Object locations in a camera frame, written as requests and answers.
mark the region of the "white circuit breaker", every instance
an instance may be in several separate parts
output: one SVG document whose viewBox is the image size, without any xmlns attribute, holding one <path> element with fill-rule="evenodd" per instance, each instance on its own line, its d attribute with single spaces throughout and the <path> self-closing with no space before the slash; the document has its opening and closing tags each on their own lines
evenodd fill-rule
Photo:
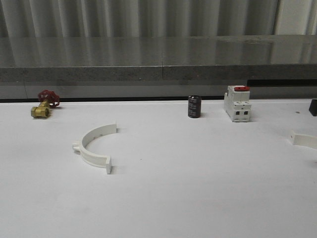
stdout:
<svg viewBox="0 0 317 238">
<path fill-rule="evenodd" d="M 233 122 L 248 122 L 251 113 L 250 88 L 243 85 L 228 86 L 224 94 L 224 109 Z"/>
</svg>

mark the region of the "electrolytic capacitor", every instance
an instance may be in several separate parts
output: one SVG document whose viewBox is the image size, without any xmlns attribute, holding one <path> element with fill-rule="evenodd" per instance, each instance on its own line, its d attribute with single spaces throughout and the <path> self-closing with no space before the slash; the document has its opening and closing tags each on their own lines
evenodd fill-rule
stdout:
<svg viewBox="0 0 317 238">
<path fill-rule="evenodd" d="M 199 118 L 202 109 L 202 98 L 198 95 L 188 97 L 188 116 L 190 118 Z"/>
</svg>

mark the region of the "white table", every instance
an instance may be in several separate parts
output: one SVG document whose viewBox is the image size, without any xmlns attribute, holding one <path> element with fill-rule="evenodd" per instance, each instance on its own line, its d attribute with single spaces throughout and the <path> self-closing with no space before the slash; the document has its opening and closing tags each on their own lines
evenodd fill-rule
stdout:
<svg viewBox="0 0 317 238">
<path fill-rule="evenodd" d="M 223 101 L 0 104 L 0 238 L 315 238 L 317 135 L 310 100 L 252 100 L 233 123 Z M 72 142 L 117 122 L 88 149 L 113 170 L 86 164 Z"/>
</svg>

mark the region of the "white plastic part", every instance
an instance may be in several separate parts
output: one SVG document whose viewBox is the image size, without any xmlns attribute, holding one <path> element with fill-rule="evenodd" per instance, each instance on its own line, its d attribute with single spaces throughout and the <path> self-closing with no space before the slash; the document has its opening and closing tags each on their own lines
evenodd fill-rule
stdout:
<svg viewBox="0 0 317 238">
<path fill-rule="evenodd" d="M 224 94 L 224 109 L 233 122 L 248 122 L 251 114 L 250 92 L 235 91 L 235 87 L 244 86 L 228 86 L 228 91 Z"/>
<path fill-rule="evenodd" d="M 317 149 L 317 136 L 296 134 L 294 131 L 291 131 L 290 140 L 293 145 L 301 145 Z"/>
<path fill-rule="evenodd" d="M 117 125 L 116 124 L 109 124 L 104 125 L 101 127 L 97 127 L 91 131 L 89 131 L 81 140 L 75 141 L 73 143 L 73 150 L 80 152 L 81 157 L 83 160 L 95 167 L 99 168 L 106 168 L 107 174 L 111 173 L 111 156 L 110 155 L 98 155 L 95 153 L 92 153 L 86 149 L 86 146 L 93 141 L 94 139 L 117 133 Z"/>
</svg>

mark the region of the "brass valve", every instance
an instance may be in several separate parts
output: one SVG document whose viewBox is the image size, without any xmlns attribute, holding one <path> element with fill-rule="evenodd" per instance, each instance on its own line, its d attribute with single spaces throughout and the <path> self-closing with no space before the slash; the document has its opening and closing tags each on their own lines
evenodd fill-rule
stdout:
<svg viewBox="0 0 317 238">
<path fill-rule="evenodd" d="M 44 90 L 38 94 L 41 102 L 38 107 L 32 107 L 31 116 L 34 118 L 48 118 L 50 116 L 50 108 L 55 108 L 59 105 L 59 96 L 53 91 Z"/>
</svg>

